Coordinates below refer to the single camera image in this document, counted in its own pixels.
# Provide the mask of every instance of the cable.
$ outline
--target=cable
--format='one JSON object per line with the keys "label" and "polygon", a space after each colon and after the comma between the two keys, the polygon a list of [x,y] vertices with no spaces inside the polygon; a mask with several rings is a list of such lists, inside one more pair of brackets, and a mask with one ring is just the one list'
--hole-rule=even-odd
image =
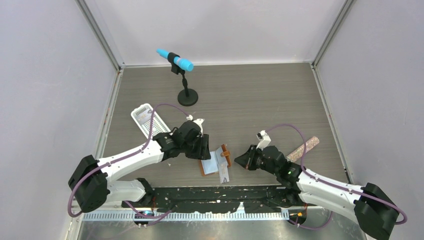
{"label": "cable", "polygon": [[81,186],[81,184],[86,180],[86,179],[88,179],[91,175],[93,175],[95,172],[97,172],[97,171],[99,171],[99,170],[101,170],[101,169],[103,169],[103,168],[105,168],[105,167],[107,167],[107,166],[110,166],[110,165],[112,165],[112,164],[115,164],[115,163],[117,163],[117,162],[120,162],[120,161],[122,161],[122,160],[125,160],[125,159],[127,159],[127,158],[129,158],[129,157],[132,157],[132,156],[135,156],[135,155],[137,155],[137,154],[139,154],[139,153],[141,153],[145,148],[147,148],[147,146],[148,146],[148,144],[149,144],[149,142],[150,142],[150,140],[151,140],[151,138],[152,138],[152,132],[153,132],[153,119],[154,119],[154,116],[155,116],[155,112],[156,112],[156,109],[158,108],[158,107],[160,107],[160,106],[164,106],[164,105],[166,105],[166,106],[171,106],[171,107],[174,107],[174,108],[176,108],[176,109],[178,109],[178,110],[180,110],[182,113],[184,113],[187,117],[189,116],[189,114],[186,112],[186,111],[184,111],[183,109],[181,109],[180,107],[178,107],[178,106],[175,106],[175,105],[172,105],[172,104],[169,104],[169,103],[160,103],[160,104],[158,104],[158,105],[156,105],[154,108],[153,108],[153,110],[151,111],[151,117],[150,117],[150,128],[149,128],[149,131],[148,131],[148,137],[147,137],[147,141],[146,141],[146,143],[141,147],[141,149],[139,149],[139,150],[137,150],[137,151],[135,151],[135,152],[133,152],[133,153],[130,153],[130,154],[128,154],[128,155],[126,155],[126,156],[122,156],[122,157],[120,157],[120,158],[117,158],[117,159],[115,159],[115,160],[112,160],[112,161],[110,161],[110,162],[106,162],[105,164],[103,164],[103,165],[100,165],[100,166],[98,166],[98,167],[96,167],[96,168],[94,168],[93,170],[91,170],[90,172],[88,172],[86,175],[84,175],[76,184],[75,184],[75,186],[73,187],[73,190],[72,190],[72,192],[71,192],[71,194],[70,194],[70,196],[69,196],[69,200],[68,200],[68,202],[67,202],[67,213],[69,214],[69,216],[71,216],[72,218],[76,218],[76,217],[78,217],[79,215],[81,215],[83,212],[82,211],[80,211],[80,212],[78,212],[78,213],[73,213],[72,212],[72,201],[73,201],[73,199],[74,199],[74,197],[75,197],[75,193],[77,192],[77,190],[78,190],[78,188]]}
{"label": "cable", "polygon": [[309,226],[300,225],[300,224],[298,224],[299,217],[296,217],[296,221],[293,221],[291,219],[289,219],[288,221],[290,223],[294,224],[294,225],[297,225],[299,228],[302,228],[302,229],[307,229],[307,230],[321,230],[321,229],[327,227],[327,225],[331,222],[331,219],[333,217],[333,214],[334,214],[334,212],[331,212],[330,213],[330,216],[328,216],[328,220],[322,226],[319,226],[319,227],[309,227]]}
{"label": "cable", "polygon": [[299,128],[297,128],[296,126],[294,126],[294,125],[292,125],[292,124],[289,124],[289,123],[281,123],[281,124],[277,124],[277,125],[275,125],[275,126],[273,126],[273,127],[269,128],[268,130],[265,130],[265,132],[267,132],[267,133],[268,133],[268,132],[270,132],[271,130],[273,130],[273,129],[275,129],[275,128],[278,128],[278,127],[284,127],[284,126],[291,127],[291,128],[293,128],[294,130],[296,130],[296,131],[299,133],[299,135],[300,135],[300,137],[302,138],[302,140],[303,140],[303,154],[302,154],[302,156],[300,157],[300,168],[302,169],[302,172],[304,172],[307,176],[309,176],[310,178],[316,179],[317,181],[319,181],[319,182],[321,182],[321,183],[323,183],[323,184],[327,184],[327,185],[329,185],[329,186],[331,186],[331,187],[333,187],[333,188],[340,189],[340,190],[344,190],[344,191],[349,192],[349,193],[358,194],[358,195],[360,195],[360,196],[363,196],[363,197],[366,197],[366,198],[372,199],[372,200],[374,200],[374,201],[377,201],[377,202],[379,202],[379,203],[382,203],[382,204],[384,204],[384,205],[386,205],[386,206],[391,207],[392,209],[396,210],[398,213],[402,214],[402,216],[403,216],[403,219],[402,219],[401,221],[397,221],[397,222],[395,222],[395,225],[401,225],[401,224],[404,224],[404,223],[406,223],[406,222],[408,221],[408,217],[407,217],[406,213],[405,213],[402,209],[400,209],[399,207],[397,207],[396,205],[394,205],[394,204],[392,204],[392,203],[390,203],[390,202],[388,202],[388,201],[382,200],[382,199],[380,199],[380,198],[377,198],[377,197],[375,197],[375,196],[371,196],[371,195],[366,194],[366,193],[363,193],[363,192],[359,192],[359,191],[356,191],[356,190],[353,190],[353,189],[349,189],[349,188],[346,188],[346,187],[343,187],[343,186],[339,186],[339,185],[337,185],[337,184],[334,184],[334,183],[328,182],[328,181],[326,181],[326,180],[322,180],[322,179],[320,179],[320,178],[315,178],[315,176],[314,176],[314,175],[312,175],[312,174],[310,174],[310,173],[307,171],[306,167],[304,166],[304,158],[305,158],[305,155],[306,155],[306,148],[307,148],[307,146],[306,146],[306,140],[305,140],[305,137],[304,137],[303,133],[300,131],[300,129],[299,129]]}

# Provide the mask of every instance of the perforated metal strip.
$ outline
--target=perforated metal strip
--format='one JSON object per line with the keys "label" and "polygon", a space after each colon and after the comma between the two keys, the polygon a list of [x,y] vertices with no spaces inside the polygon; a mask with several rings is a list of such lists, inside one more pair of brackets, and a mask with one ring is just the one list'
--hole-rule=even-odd
{"label": "perforated metal strip", "polygon": [[[97,210],[84,214],[83,221],[149,221],[150,219],[135,219],[132,210]],[[261,220],[288,220],[289,211],[282,209],[281,212],[267,213],[245,213],[244,210],[237,210],[233,213],[179,213],[168,214],[162,221],[261,221]]]}

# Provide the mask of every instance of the black round stand base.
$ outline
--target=black round stand base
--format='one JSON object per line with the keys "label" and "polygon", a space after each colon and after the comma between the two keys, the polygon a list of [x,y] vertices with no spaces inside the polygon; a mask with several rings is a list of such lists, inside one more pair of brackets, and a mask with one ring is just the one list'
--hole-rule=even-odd
{"label": "black round stand base", "polygon": [[189,88],[188,89],[188,96],[186,96],[186,91],[182,90],[178,93],[178,103],[183,105],[184,107],[190,107],[196,104],[199,100],[198,93]]}

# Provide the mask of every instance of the table surface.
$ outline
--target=table surface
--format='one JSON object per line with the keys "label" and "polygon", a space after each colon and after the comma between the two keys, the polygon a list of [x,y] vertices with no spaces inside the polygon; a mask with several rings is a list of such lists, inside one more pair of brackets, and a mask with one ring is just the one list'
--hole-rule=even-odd
{"label": "table surface", "polygon": [[[203,132],[209,134],[209,149],[227,144],[231,161],[257,144],[256,134],[276,124],[296,125],[307,139],[320,143],[305,157],[305,166],[326,177],[346,182],[343,165],[323,107],[310,65],[307,63],[196,66],[186,73],[188,87],[199,94],[198,102],[182,107],[193,117],[203,118]],[[131,118],[138,106],[149,103],[178,105],[182,77],[171,67],[126,68],[114,108],[104,157],[112,156],[146,141]],[[158,114],[172,129],[186,121],[184,114],[169,106]],[[271,145],[285,155],[302,144],[298,133],[288,127],[269,133]],[[230,186],[277,185],[275,176],[248,171],[234,163],[228,168]],[[142,169],[122,180],[146,178],[153,187],[222,186],[219,175],[202,176],[198,160],[183,154]]]}

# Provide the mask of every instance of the perforated tray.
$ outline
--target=perforated tray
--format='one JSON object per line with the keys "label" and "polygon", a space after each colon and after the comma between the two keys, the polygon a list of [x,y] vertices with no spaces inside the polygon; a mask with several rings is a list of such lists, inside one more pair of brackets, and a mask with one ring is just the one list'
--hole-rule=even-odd
{"label": "perforated tray", "polygon": [[[152,111],[153,111],[153,107],[150,104],[145,103],[143,105],[140,105],[139,107],[137,107],[131,112],[132,119],[134,119],[135,123],[143,132],[146,138],[149,136],[150,119],[152,116],[151,114]],[[165,124],[162,118],[158,115],[157,112],[155,112],[153,117],[153,130],[151,135],[155,136],[156,134],[168,133],[170,131],[171,130]]]}

